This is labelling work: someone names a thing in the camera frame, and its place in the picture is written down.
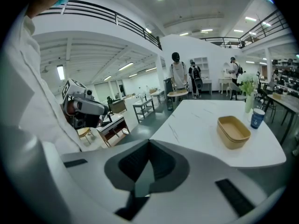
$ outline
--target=wooden tray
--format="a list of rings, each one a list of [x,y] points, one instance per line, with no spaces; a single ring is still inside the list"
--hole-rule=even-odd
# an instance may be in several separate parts
[[[251,136],[249,129],[234,116],[218,118],[217,132],[229,149],[242,147]]]

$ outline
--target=ceiling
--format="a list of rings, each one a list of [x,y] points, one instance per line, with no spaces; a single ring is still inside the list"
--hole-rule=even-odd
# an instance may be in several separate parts
[[[60,93],[65,80],[60,80],[57,66],[64,65],[64,75],[81,83],[98,84],[111,76],[110,81],[128,78],[129,75],[156,67],[156,57],[149,51],[130,46],[116,38],[91,38],[67,32],[38,35],[42,78],[54,94]],[[122,71],[129,62],[134,64]]]
[[[271,59],[298,59],[296,57],[299,54],[299,48],[296,43],[288,43],[279,46],[269,48]],[[247,55],[249,61],[267,63],[263,58],[266,58],[265,51],[260,50]]]
[[[227,36],[236,23],[255,0],[129,0],[136,5],[149,9],[162,23],[168,34],[188,32],[191,36],[217,37]],[[262,10],[259,1],[255,2],[250,14]],[[154,35],[163,36],[154,28],[150,18],[148,28],[154,29]],[[201,33],[200,30],[212,28],[213,32]]]

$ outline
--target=black cap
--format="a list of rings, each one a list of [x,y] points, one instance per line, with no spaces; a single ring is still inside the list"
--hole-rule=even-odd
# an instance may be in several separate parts
[[[171,57],[172,57],[173,60],[179,59],[179,53],[178,52],[174,52]]]

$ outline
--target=backpack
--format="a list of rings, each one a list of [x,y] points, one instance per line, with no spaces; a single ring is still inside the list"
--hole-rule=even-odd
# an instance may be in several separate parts
[[[242,68],[241,66],[238,66],[237,63],[235,63],[235,64],[236,64],[237,67],[238,67],[238,72],[237,72],[237,74],[236,74],[236,76],[237,76],[237,78],[238,78],[238,75],[239,75],[239,74],[243,74],[243,68]]]

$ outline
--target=black slot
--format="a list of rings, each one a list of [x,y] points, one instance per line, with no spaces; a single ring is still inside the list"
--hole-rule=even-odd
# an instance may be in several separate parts
[[[66,168],[70,168],[70,167],[81,165],[86,162],[87,161],[85,159],[78,159],[78,160],[73,160],[73,161],[69,161],[69,162],[64,162],[64,165]]]
[[[215,183],[239,217],[244,216],[255,208],[230,180],[223,179]]]

